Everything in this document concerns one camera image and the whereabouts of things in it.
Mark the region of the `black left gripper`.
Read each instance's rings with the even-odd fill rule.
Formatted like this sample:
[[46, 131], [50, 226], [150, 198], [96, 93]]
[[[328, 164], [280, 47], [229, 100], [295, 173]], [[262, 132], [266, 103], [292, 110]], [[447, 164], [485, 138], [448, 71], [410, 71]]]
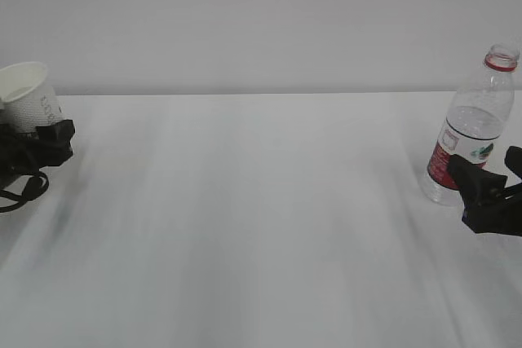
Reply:
[[1, 189], [18, 178], [36, 178], [32, 187], [45, 188], [42, 167], [58, 167], [73, 156], [71, 139], [75, 135], [73, 121], [65, 119], [49, 126], [37, 126], [35, 134], [19, 134], [1, 124]]

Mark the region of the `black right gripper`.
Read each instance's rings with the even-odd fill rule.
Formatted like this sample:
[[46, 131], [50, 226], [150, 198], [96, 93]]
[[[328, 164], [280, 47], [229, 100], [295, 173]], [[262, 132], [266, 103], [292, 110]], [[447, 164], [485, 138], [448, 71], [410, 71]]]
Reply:
[[[522, 148], [507, 149], [505, 166], [522, 179]], [[472, 164], [457, 154], [447, 171], [466, 207], [462, 222], [476, 234], [521, 236], [521, 184], [505, 188], [507, 176]]]

